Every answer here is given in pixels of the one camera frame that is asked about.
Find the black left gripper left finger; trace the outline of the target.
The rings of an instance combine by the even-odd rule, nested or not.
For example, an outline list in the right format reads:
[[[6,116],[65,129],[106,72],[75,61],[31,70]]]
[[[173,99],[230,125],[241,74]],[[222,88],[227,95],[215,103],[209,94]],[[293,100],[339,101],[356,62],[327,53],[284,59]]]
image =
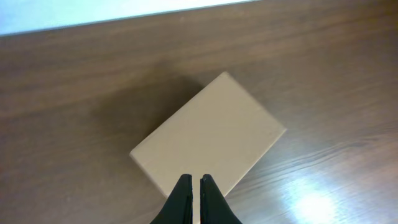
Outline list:
[[[164,206],[150,224],[192,224],[192,176],[183,174],[170,193]]]

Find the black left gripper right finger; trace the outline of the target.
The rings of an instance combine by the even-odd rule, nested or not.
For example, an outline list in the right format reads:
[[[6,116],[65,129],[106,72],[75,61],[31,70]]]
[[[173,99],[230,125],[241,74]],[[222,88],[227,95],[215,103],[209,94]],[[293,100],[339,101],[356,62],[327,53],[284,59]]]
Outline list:
[[[242,224],[210,174],[205,174],[200,180],[200,223]]]

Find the brown cardboard box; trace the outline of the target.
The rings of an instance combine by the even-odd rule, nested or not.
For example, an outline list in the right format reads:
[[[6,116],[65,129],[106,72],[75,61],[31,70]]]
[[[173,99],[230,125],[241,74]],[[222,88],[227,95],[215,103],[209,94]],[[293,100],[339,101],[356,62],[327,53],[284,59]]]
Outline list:
[[[190,174],[193,189],[210,174],[227,195],[285,133],[285,127],[229,73],[223,72],[130,153],[169,196]]]

